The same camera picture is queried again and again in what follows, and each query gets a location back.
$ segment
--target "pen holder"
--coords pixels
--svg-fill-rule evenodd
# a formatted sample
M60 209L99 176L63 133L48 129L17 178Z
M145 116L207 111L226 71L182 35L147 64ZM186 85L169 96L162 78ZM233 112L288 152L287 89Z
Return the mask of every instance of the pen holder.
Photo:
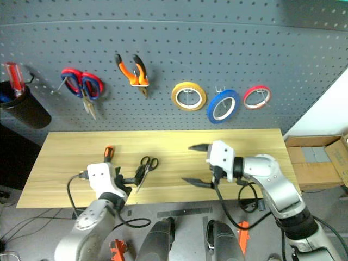
M0 83L0 91L8 97L15 97L9 81ZM0 108L33 129L46 127L52 119L27 86L19 97L0 103Z

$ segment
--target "wooden tabletop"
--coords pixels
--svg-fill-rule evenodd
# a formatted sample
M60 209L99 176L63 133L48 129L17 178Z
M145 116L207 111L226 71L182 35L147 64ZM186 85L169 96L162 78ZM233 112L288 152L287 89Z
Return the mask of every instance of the wooden tabletop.
M159 165L148 173L141 189L133 189L127 204L188 202L218 199L215 191L194 187L182 177L210 182L212 174L206 153L188 150L200 143L222 140L235 149L236 156L266 153L280 163L283 174L298 189L282 134L279 129L179 130L138 132L50 132L24 187L18 208L71 207L66 183L72 175L86 170L87 165L103 162L107 145L115 145L112 163L121 166L125 178L135 175L143 156L156 157ZM240 186L227 183L219 186L225 199L237 198ZM86 207L95 200L88 181L71 183L76 206ZM243 197L252 198L250 189Z

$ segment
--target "cardboard box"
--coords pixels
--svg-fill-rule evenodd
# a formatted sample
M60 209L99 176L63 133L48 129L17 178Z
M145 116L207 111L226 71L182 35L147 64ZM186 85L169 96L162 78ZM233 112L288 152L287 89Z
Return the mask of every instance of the cardboard box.
M348 186L348 134L343 135L339 140L327 146L325 151L329 156L338 175L344 184Z
M301 190L328 189L343 185L331 162L308 163L302 147L328 146L341 136L290 136L285 144Z

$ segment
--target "wire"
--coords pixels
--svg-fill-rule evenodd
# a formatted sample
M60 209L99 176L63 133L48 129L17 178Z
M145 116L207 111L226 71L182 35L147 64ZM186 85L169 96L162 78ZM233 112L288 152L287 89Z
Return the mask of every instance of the wire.
M7 234L9 234L13 229L15 229L15 228L16 228L17 226L19 226L20 224L22 224L22 223L24 223L24 222L30 220L30 221L27 222L25 225L23 225L20 229L18 229L18 230L16 231L16 233L17 233L19 230L21 230L23 227L25 227L26 225L28 225L30 222L32 222L32 221L34 221L36 218L38 218L38 217L40 217L40 216L46 214L46 213L49 212L50 210L52 210L52 208L50 208L50 209L48 209L48 210L42 212L42 213L39 214L38 216L30 217L30 218L28 218L28 219L25 219L25 220L19 222L19 223L16 224L13 228L11 228L10 230L8 230L8 231L0 238L0 240L2 240Z
M21 261L21 258L20 258L20 255L17 253L17 252L3 252L0 254L0 257L3 257L3 256L13 256L15 258L17 258L18 261Z
M117 217L121 220L121 224L115 226L113 228L114 229L117 229L118 227L122 226L122 225L126 225L127 227L132 227L132 228L142 228L142 227L147 227L148 225L151 224L151 220L150 219L146 219L146 218L140 218L140 219L132 219L132 220L128 220L128 221L125 221L121 215L120 215L120 212L119 211L116 211L116 215ZM147 223L145 223L144 225L132 225L132 224L129 224L130 222L133 222L133 221L139 221L139 220L145 220L147 221Z
M35 234L35 233L37 233L37 232L43 230L43 229L53 220L53 218L55 218L61 211L62 211L62 208L59 209L59 210L57 211L57 213L56 213L52 218L50 218L50 219L46 222L46 224L44 224L41 228L39 228L39 229L36 230L35 232L31 232L31 233L29 233L29 234L20 235L19 237L13 238L14 235L18 233L18 231L17 231L16 233L14 233L14 234L6 241L6 243L9 243L9 242L11 242L11 241L13 241L13 240L15 240L15 239L18 239L18 238L23 238L23 237L27 237L27 236L29 236L29 235L33 235L33 234Z
M227 207L223 201L223 198L220 194L220 191L219 191L219 187L217 184L214 184L214 189L216 191L216 194L219 198L219 201L221 203L221 206L222 206L222 209L223 211L225 212L227 218L230 220L230 222L232 223L233 226L235 226L236 228L240 229L240 230L249 230L249 229L252 229L253 227L256 227L258 224L260 224L266 217L268 217L269 215L272 214L272 212L268 212L267 214L265 214L263 217L261 217L258 221L256 221L254 224L248 226L248 227L241 227L239 226L234 220L233 218L231 217L231 215L229 214L228 210L227 210Z
M72 200L72 196L71 196L71 193L70 193L70 183L72 182L72 180L73 180L74 178L78 178L78 177L79 177L79 175L74 175L74 176L72 176L72 177L69 179L69 181L66 183L66 192L67 192L67 196L69 197L69 200L70 200L72 209L74 210L74 213L75 213L76 218L77 218L79 215L77 214L77 209L76 209L74 200Z
M243 185L241 187L241 189L239 190L239 193L238 193L238 205L240 206L240 208L245 212L245 213L253 213L256 209L257 209L257 202L259 200L259 198L257 197L257 193L256 193L256 190L255 188L253 187L252 184L255 184L255 182L250 182L250 183L247 183L245 185ZM246 210L245 209L245 206L243 206L242 202L241 202L241 199L240 199L240 195L241 195L241 192L243 191L243 189L245 187L249 186L251 189L252 189L252 192L254 193L254 200L255 200L255 205L253 207L253 209L251 210Z
M74 220L72 218L67 218L67 217L49 217L49 216L38 216L38 217L35 217L36 219L59 219L59 220Z
M322 224L323 224L324 226L326 226L327 228L329 228L329 229L336 235L336 237L337 237L337 238L339 239L339 241L341 242L341 244L342 244L342 246L343 246L343 248L344 248L344 250L345 250L345 252L346 252L346 254L347 254L347 256L348 256L348 246L347 246L346 242L344 241L344 239L341 237L341 235L340 235L332 226L330 226L328 223L326 223L324 220L321 220L320 218L318 218L318 217L316 217L316 216L313 216L313 218L314 218L316 221L322 223Z
M285 232L282 230L282 256L283 256L283 261L287 261L287 257L285 256Z
M1 203L2 205L2 208L1 208L1 210L0 210L0 216L1 216L1 214L2 214L2 212L4 211L4 208L8 208L8 207L11 207L11 206L13 206L14 204L16 204L16 202L12 202L12 203Z
M150 225L151 224L151 220L150 219L146 219L144 217L142 218L139 218L139 219L131 219L131 220L127 220L125 223L120 223L118 225L116 225L114 228L113 228L113 231L127 223L130 223L130 222L135 222L135 221L147 221L148 223L146 224L146 226Z

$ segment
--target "red tape roll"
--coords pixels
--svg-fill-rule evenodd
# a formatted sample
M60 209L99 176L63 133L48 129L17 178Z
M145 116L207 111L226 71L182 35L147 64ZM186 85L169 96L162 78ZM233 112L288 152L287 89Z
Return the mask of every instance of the red tape roll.
M263 100L260 103L254 104L254 105L247 104L246 103L246 99L249 97L249 95L252 94L255 91L258 91L258 90L263 90L263 91L267 92L267 96L265 97L265 100ZM265 85L257 85L257 86L254 86L254 87L250 88L249 90L247 90L244 93L244 95L243 95L243 103L244 103L244 106L247 109L249 109L249 110L256 110L256 109L260 109L263 106L265 106L268 103L268 101L271 99L271 97L272 97L271 91L270 91L270 89L267 86L265 86Z

